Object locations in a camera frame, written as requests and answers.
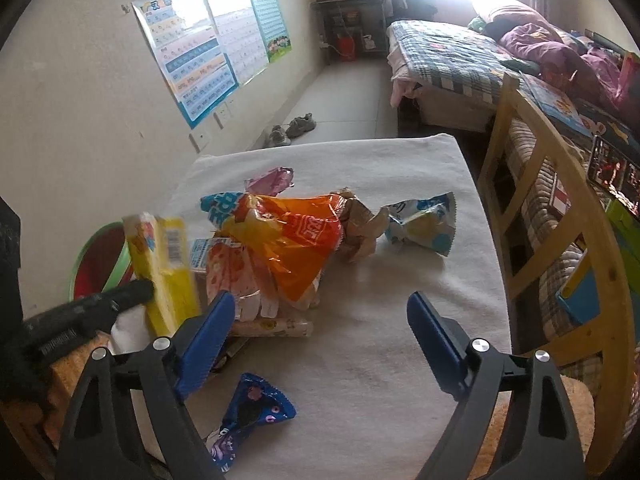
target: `blue gripper pad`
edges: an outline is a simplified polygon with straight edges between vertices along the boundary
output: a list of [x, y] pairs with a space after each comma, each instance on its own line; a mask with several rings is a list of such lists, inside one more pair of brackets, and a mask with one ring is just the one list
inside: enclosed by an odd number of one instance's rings
[[468, 391], [466, 333], [454, 320], [440, 317], [420, 292], [409, 297], [406, 318], [440, 389], [456, 400], [463, 397]]
[[190, 322], [201, 323], [191, 342], [182, 352], [178, 364], [178, 381], [175, 383], [174, 390], [183, 402], [207, 379], [211, 365], [218, 356], [236, 318], [236, 302], [228, 292], [218, 294], [209, 308], [208, 314], [187, 319], [178, 330], [178, 332], [183, 329], [189, 330]]

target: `alphabet chart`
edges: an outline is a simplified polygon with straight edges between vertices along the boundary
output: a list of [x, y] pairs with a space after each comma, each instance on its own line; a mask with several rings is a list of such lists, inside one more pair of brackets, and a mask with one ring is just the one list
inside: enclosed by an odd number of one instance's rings
[[251, 0], [269, 61], [274, 62], [291, 50], [291, 39], [282, 19], [278, 0]]
[[207, 0], [231, 67], [240, 84], [269, 64], [251, 0]]
[[132, 6], [191, 128], [291, 50], [278, 0], [138, 0]]
[[191, 128], [238, 88], [206, 0], [132, 3], [160, 70]]

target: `wall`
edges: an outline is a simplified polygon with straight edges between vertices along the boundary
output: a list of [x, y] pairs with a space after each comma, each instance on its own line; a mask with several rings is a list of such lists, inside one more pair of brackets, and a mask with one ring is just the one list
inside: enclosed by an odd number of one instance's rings
[[[66, 299], [83, 243], [101, 225], [160, 211], [196, 159], [132, 0], [33, 0], [0, 51], [0, 194], [22, 219], [27, 315]], [[204, 153], [247, 149], [319, 70], [309, 3], [280, 0], [293, 50], [212, 115]]]
[[478, 15], [471, 0], [433, 0], [431, 5], [438, 9], [433, 17], [434, 22], [466, 27]]
[[608, 0], [551, 0], [550, 20], [566, 30], [593, 30], [619, 46], [640, 53]]

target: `wooden chair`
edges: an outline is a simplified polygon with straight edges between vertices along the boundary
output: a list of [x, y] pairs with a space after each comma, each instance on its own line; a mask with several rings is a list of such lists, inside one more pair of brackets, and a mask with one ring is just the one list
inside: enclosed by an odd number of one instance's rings
[[[570, 155], [566, 143], [546, 116], [518, 90], [518, 85], [518, 79], [504, 75], [494, 130], [478, 179], [478, 192], [500, 261], [510, 317], [513, 301], [564, 253], [579, 234], [584, 237], [593, 263], [600, 314], [541, 348], [549, 352], [558, 367], [598, 352], [602, 355], [602, 386], [594, 400], [594, 435], [586, 457], [588, 473], [594, 478], [607, 468], [617, 452], [629, 413], [635, 347], [631, 298], [613, 228], [595, 192], [587, 184], [582, 166]], [[494, 176], [514, 117], [527, 123], [536, 137], [536, 144], [522, 177], [516, 182], [511, 201], [501, 211]], [[516, 219], [545, 159], [556, 170], [572, 206], [514, 275], [506, 232]]]

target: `metal screw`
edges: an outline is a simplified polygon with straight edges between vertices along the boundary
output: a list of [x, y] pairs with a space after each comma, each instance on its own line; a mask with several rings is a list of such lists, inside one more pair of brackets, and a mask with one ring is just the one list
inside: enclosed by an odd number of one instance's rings
[[484, 339], [474, 339], [471, 343], [471, 346], [477, 352], [486, 352], [490, 348], [489, 343]]
[[99, 361], [107, 356], [107, 349], [103, 346], [99, 346], [93, 352], [91, 352], [91, 358]]
[[542, 361], [543, 363], [546, 363], [547, 361], [549, 361], [549, 359], [551, 359], [551, 356], [548, 354], [548, 352], [545, 352], [544, 350], [536, 350], [536, 359], [538, 361]]
[[154, 348], [156, 350], [166, 350], [171, 346], [171, 341], [167, 337], [159, 337], [154, 341]]

